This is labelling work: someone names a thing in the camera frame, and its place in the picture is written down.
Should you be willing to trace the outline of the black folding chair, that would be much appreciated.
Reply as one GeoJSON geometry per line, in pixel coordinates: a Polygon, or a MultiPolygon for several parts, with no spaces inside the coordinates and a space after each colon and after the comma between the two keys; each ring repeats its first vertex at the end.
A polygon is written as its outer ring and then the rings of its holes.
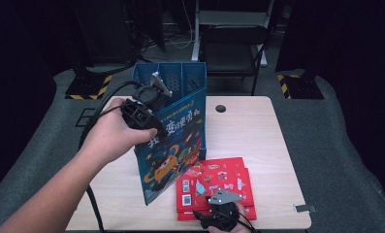
{"type": "Polygon", "coordinates": [[[206,63],[207,77],[252,77],[254,95],[262,53],[271,36],[264,26],[212,27],[201,37],[199,58],[206,63]]]}

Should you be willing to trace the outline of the blue plastic file rack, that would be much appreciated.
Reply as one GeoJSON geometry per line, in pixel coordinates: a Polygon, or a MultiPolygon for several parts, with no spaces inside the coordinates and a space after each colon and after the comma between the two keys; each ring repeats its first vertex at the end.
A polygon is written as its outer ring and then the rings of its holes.
{"type": "Polygon", "coordinates": [[[206,100],[207,100],[207,66],[204,62],[183,63],[137,63],[132,79],[141,84],[150,84],[152,75],[158,78],[172,92],[164,97],[164,105],[153,114],[158,117],[167,130],[168,139],[178,142],[173,136],[186,130],[196,129],[199,145],[199,158],[205,159],[206,145],[206,100]]]}

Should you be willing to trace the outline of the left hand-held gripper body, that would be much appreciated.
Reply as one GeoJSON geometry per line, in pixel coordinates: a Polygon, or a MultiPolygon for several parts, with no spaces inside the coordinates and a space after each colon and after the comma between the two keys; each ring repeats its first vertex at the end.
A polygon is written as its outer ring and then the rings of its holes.
{"type": "Polygon", "coordinates": [[[158,72],[150,76],[149,84],[141,85],[120,107],[122,117],[130,128],[163,130],[160,119],[154,115],[165,105],[172,92],[166,87],[158,72]]]}

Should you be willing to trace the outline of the person's left hand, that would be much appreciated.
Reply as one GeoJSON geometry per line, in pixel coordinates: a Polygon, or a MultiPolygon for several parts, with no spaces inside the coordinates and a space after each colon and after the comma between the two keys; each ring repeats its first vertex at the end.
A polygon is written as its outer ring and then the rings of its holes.
{"type": "Polygon", "coordinates": [[[157,130],[132,129],[124,121],[119,107],[122,98],[114,98],[86,136],[78,155],[84,160],[105,166],[117,160],[133,146],[153,139],[157,130]]]}

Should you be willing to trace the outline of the black yellow-striped stand base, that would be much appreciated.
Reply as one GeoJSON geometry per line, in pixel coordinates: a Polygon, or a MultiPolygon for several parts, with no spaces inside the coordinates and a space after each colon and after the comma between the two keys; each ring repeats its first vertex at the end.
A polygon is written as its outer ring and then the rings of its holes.
{"type": "Polygon", "coordinates": [[[106,93],[112,72],[93,72],[83,68],[74,69],[75,77],[65,92],[66,99],[96,100],[106,93]]]}
{"type": "Polygon", "coordinates": [[[306,80],[298,75],[277,76],[281,90],[286,99],[323,99],[315,80],[306,80]]]}

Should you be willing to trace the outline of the grey tape piece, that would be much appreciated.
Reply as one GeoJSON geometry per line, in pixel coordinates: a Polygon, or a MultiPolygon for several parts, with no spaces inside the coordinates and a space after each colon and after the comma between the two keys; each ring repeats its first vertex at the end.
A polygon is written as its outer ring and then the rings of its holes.
{"type": "Polygon", "coordinates": [[[308,212],[308,213],[315,213],[317,209],[313,205],[295,205],[294,210],[297,213],[303,213],[303,212],[308,212]]]}

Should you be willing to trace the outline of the person's right hand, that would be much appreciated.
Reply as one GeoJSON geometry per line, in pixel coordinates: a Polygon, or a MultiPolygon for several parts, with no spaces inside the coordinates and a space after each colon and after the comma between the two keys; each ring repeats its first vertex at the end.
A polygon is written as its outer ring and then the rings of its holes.
{"type": "Polygon", "coordinates": [[[215,226],[210,226],[208,228],[209,233],[252,233],[252,230],[250,229],[249,221],[246,219],[245,216],[245,208],[240,202],[236,202],[236,206],[240,212],[240,218],[237,225],[230,231],[223,231],[218,229],[215,226]]]}

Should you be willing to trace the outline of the dark curtain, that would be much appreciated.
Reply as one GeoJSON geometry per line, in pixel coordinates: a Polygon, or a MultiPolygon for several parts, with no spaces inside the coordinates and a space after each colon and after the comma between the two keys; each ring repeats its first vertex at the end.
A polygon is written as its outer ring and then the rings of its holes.
{"type": "Polygon", "coordinates": [[[385,0],[330,0],[336,26],[327,79],[346,130],[385,192],[385,0]]]}
{"type": "Polygon", "coordinates": [[[22,154],[56,92],[15,6],[0,0],[0,183],[22,154]]]}

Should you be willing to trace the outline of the blue cartoon picture book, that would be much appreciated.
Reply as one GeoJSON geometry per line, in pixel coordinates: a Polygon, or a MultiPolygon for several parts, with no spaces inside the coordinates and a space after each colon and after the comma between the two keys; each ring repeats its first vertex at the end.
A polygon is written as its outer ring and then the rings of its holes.
{"type": "Polygon", "coordinates": [[[149,205],[197,160],[206,156],[205,87],[168,98],[154,115],[167,133],[135,146],[144,203],[149,205]]]}

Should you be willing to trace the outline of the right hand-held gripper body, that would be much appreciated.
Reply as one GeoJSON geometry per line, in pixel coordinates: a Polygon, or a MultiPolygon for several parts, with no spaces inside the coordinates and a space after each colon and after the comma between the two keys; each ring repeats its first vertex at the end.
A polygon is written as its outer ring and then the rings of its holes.
{"type": "Polygon", "coordinates": [[[209,219],[212,226],[223,231],[232,230],[239,222],[240,212],[236,202],[241,200],[241,195],[225,189],[217,190],[210,198],[211,215],[209,219]]]}

